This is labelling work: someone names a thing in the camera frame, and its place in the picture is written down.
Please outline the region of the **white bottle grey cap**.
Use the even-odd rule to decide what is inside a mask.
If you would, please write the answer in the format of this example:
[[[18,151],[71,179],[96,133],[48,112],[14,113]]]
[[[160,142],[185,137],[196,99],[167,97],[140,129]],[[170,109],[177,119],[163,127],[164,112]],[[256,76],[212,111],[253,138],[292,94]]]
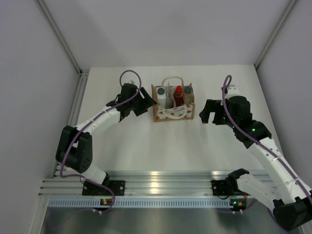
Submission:
[[[161,108],[166,105],[166,91],[163,86],[156,87],[156,97]]]

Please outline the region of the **burlap watermelon canvas bag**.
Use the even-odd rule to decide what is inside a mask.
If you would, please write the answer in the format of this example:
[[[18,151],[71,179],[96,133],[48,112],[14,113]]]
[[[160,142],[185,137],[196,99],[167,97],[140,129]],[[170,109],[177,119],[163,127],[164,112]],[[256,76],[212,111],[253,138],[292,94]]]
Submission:
[[[156,97],[156,87],[163,86],[165,88],[168,82],[170,83],[170,86],[171,86],[171,97],[172,97],[172,104],[173,104],[171,109],[161,108]],[[176,87],[179,85],[182,86],[182,90],[184,89],[185,86],[188,86],[188,85],[192,86],[191,83],[188,85],[184,84],[184,79],[182,77],[177,77],[177,76],[164,78],[160,85],[151,86],[152,98],[154,101],[157,102],[157,104],[153,107],[154,122],[191,120],[194,118],[195,96],[194,96],[194,101],[192,104],[185,105],[183,103],[182,106],[175,107],[174,91]]]

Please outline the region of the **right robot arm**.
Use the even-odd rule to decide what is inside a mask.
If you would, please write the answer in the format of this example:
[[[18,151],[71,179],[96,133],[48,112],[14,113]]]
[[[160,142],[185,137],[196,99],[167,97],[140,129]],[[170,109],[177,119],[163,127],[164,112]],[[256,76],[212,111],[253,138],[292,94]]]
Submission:
[[[249,101],[243,96],[208,99],[199,114],[202,123],[208,123],[211,113],[214,113],[213,124],[229,126],[236,139],[260,162],[276,187],[272,189],[246,169],[238,169],[225,178],[229,193],[253,196],[272,211],[277,223],[286,231],[311,221],[311,188],[285,160],[267,127],[253,119]]]

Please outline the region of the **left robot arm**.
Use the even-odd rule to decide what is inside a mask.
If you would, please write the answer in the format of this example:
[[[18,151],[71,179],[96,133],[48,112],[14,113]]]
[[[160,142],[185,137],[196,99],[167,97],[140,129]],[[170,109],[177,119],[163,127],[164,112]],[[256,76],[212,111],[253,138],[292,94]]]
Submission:
[[[156,102],[143,87],[126,83],[121,93],[89,120],[62,129],[56,161],[61,167],[77,172],[78,177],[93,183],[93,189],[100,195],[109,192],[109,175],[93,162],[93,139],[104,133],[109,127],[121,122],[131,112],[139,116],[148,111]]]

